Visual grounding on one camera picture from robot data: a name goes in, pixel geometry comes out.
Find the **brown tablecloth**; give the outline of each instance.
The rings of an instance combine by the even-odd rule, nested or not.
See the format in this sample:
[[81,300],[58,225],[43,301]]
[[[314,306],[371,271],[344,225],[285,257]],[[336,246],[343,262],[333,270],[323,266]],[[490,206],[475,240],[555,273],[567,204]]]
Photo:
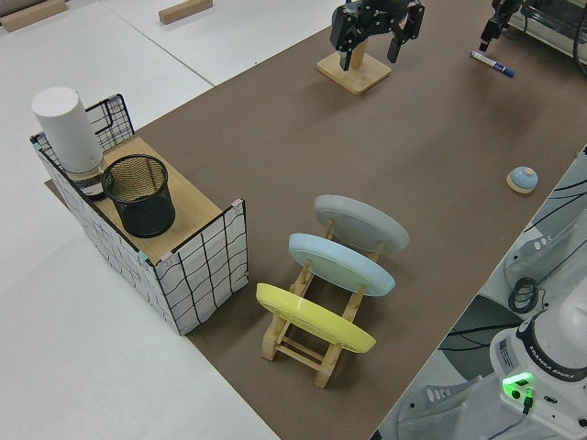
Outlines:
[[[369,438],[587,140],[587,80],[569,57],[523,36],[488,51],[514,79],[470,58],[492,12],[426,2],[420,37],[364,95],[316,71],[327,29],[138,132],[219,206],[247,201],[249,286],[189,337],[283,439]],[[384,60],[389,41],[367,52]],[[528,196],[505,183],[520,165],[539,176]],[[322,233],[325,193],[378,207],[411,243],[381,261],[395,290],[357,315],[376,346],[343,353],[321,390],[310,368],[261,358],[271,316],[254,294],[294,281],[288,237]],[[324,282],[308,296],[335,310],[348,299]]]

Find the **white table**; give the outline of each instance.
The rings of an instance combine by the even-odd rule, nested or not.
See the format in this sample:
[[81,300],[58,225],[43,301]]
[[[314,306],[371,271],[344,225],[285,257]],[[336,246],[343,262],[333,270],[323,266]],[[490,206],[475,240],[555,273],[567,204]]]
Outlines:
[[158,13],[181,0],[101,3],[218,85],[330,26],[334,9],[344,1],[215,0],[213,7],[170,25],[163,25]]
[[276,438],[103,261],[45,187],[28,137],[53,85],[122,93],[141,127],[211,86],[102,4],[0,28],[0,426],[10,439]]

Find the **white patterned box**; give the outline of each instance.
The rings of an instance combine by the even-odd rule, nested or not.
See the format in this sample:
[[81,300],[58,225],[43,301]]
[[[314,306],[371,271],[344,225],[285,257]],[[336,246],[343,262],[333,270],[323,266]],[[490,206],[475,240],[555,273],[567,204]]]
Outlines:
[[[134,136],[122,95],[89,107],[104,151]],[[236,200],[207,225],[151,261],[67,176],[43,133],[31,143],[63,201],[98,251],[179,335],[207,320],[249,282],[246,208]]]

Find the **blue marker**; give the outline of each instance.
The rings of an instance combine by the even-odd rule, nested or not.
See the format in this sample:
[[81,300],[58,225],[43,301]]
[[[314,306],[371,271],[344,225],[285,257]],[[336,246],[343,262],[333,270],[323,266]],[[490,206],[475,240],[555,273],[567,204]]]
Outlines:
[[471,52],[471,58],[474,58],[475,60],[479,60],[480,62],[484,62],[488,66],[492,66],[494,69],[503,73],[505,76],[507,76],[509,78],[514,78],[515,72],[512,69],[510,69],[509,67],[503,66],[503,64],[500,64],[497,61],[494,61],[494,60],[487,58],[485,55],[481,55],[481,53],[476,52],[475,50],[473,52]]

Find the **wire mesh basket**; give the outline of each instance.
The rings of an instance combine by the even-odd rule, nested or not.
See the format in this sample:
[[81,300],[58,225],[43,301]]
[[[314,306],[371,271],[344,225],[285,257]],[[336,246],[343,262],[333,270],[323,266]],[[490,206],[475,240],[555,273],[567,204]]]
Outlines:
[[129,234],[156,237],[173,225],[168,173],[159,159],[146,154],[118,159],[104,172],[102,185]]

